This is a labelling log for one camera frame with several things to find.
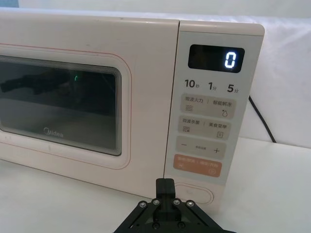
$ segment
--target white backdrop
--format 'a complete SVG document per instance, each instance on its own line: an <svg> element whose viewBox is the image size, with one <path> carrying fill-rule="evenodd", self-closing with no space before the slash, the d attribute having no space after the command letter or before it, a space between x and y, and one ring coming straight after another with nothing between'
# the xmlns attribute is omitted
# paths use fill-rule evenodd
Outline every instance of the white backdrop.
<svg viewBox="0 0 311 233"><path fill-rule="evenodd" d="M311 16L311 0L19 0L19 6L223 16Z"/></svg>

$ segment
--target control panel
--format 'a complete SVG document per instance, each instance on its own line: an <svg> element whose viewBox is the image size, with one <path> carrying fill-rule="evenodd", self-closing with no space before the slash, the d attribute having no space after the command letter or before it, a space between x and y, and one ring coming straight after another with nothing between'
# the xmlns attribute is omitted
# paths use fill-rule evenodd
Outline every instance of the control panel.
<svg viewBox="0 0 311 233"><path fill-rule="evenodd" d="M165 177L210 195L227 180L263 39L231 25L178 39Z"/></svg>

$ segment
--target icon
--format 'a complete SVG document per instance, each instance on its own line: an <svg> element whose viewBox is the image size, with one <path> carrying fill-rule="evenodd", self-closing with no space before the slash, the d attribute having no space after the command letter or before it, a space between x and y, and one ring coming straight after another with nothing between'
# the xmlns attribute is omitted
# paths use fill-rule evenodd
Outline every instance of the icon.
<svg viewBox="0 0 311 233"><path fill-rule="evenodd" d="M218 133L217 133L217 137L218 137L218 138L222 138L223 136L224 136L224 132L218 132Z"/></svg>
<svg viewBox="0 0 311 233"><path fill-rule="evenodd" d="M208 170L208 173L209 173L209 175L215 175L216 174L216 170L215 169L213 169L213 168L210 168L209 170Z"/></svg>
<svg viewBox="0 0 311 233"><path fill-rule="evenodd" d="M228 116L228 112L226 110L223 110L223 117L227 117Z"/></svg>
<svg viewBox="0 0 311 233"><path fill-rule="evenodd" d="M183 127L183 132L190 132L190 127L184 126Z"/></svg>
<svg viewBox="0 0 311 233"><path fill-rule="evenodd" d="M193 106L192 105L186 105L186 111L192 112Z"/></svg>

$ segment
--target white microwave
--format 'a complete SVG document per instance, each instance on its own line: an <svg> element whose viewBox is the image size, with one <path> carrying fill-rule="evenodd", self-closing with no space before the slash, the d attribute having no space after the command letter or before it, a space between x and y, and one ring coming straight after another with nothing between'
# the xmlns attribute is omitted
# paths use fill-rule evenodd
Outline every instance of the white microwave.
<svg viewBox="0 0 311 233"><path fill-rule="evenodd" d="M0 10L0 158L217 210L258 24Z"/></svg>

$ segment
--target power cord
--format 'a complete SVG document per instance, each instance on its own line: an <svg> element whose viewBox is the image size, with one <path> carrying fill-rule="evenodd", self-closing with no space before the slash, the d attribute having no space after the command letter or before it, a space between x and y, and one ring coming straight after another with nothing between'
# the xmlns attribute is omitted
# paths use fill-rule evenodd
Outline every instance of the power cord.
<svg viewBox="0 0 311 233"><path fill-rule="evenodd" d="M276 140L274 139L270 129L269 129L269 126L267 125L267 122L264 120L263 116L261 115L260 111L258 110L257 106L255 105L255 103L253 102L253 99L251 98L251 96L248 97L248 100L250 101L251 105L253 106L255 112L257 113L257 115L259 116L259 118L261 119L264 127L266 128L272 142L276 143Z"/></svg>

